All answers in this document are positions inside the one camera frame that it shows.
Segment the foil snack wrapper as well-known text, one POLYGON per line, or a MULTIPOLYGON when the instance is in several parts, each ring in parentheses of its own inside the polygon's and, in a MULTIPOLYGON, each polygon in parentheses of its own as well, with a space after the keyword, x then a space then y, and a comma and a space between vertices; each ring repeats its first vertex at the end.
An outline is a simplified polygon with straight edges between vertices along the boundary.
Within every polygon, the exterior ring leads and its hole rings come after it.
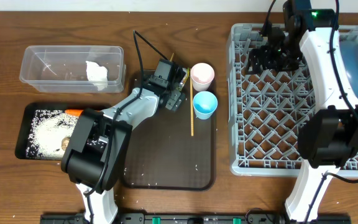
POLYGON ((182 68, 182 72, 184 76, 179 82, 178 91, 182 91, 182 89, 184 88, 186 81, 190 76, 190 68, 182 68))

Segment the white paper napkin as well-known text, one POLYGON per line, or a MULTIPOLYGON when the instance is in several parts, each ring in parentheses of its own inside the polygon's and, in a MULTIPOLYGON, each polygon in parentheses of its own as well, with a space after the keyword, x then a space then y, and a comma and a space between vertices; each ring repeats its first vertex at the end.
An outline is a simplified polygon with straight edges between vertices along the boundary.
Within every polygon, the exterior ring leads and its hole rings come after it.
POLYGON ((98 91, 104 90, 108 85, 108 70, 96 62, 86 61, 86 77, 98 91))

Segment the orange carrot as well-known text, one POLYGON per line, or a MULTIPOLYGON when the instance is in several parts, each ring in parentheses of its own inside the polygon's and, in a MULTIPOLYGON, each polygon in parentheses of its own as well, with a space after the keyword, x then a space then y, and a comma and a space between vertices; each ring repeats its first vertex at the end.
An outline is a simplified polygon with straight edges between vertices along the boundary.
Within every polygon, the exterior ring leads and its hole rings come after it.
POLYGON ((82 112, 83 110, 65 110, 65 113, 71 116, 80 116, 82 112))

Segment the brown dried mushroom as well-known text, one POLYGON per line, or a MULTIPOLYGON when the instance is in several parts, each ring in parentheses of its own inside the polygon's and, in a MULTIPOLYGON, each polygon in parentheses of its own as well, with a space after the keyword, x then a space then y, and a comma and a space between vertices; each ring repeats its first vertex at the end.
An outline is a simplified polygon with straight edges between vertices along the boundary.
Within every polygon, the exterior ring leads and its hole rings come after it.
POLYGON ((70 138, 63 138, 62 139, 61 149, 63 151, 65 151, 67 149, 69 142, 70 142, 70 138))

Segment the pile of white rice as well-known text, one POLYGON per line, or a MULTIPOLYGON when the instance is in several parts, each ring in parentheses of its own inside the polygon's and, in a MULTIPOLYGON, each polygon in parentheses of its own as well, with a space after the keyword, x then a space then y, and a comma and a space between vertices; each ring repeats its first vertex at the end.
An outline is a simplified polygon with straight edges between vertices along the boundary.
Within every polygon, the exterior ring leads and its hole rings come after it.
POLYGON ((58 151, 58 155, 63 158, 65 151, 61 149, 62 139, 71 138, 78 118, 79 116, 62 113, 36 121, 33 134, 30 135, 33 138, 30 143, 38 146, 40 151, 46 152, 48 156, 52 151, 58 151))

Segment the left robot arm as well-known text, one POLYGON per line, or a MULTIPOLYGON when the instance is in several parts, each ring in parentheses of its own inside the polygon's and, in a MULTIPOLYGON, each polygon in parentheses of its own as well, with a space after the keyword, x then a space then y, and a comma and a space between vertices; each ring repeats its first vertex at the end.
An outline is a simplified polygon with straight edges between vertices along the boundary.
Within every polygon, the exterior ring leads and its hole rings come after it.
POLYGON ((124 169, 132 130, 159 108, 176 111, 190 69, 161 59, 155 71, 140 73, 140 83, 118 104, 83 110, 62 157, 61 169, 81 192, 85 212, 74 221, 112 223, 118 209, 113 187, 124 169))

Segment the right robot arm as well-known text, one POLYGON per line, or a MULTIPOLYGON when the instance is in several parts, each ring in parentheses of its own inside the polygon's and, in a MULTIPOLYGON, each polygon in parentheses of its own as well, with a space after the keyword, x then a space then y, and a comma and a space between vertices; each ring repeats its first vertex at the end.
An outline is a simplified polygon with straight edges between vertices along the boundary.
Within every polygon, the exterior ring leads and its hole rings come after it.
POLYGON ((284 28, 264 22, 260 34, 267 43, 250 51, 246 72, 288 72, 306 62, 315 112, 298 132, 301 168, 282 221, 312 223, 330 181, 358 152, 358 97, 342 59, 339 9, 313 9, 309 1, 289 0, 283 16, 284 28))

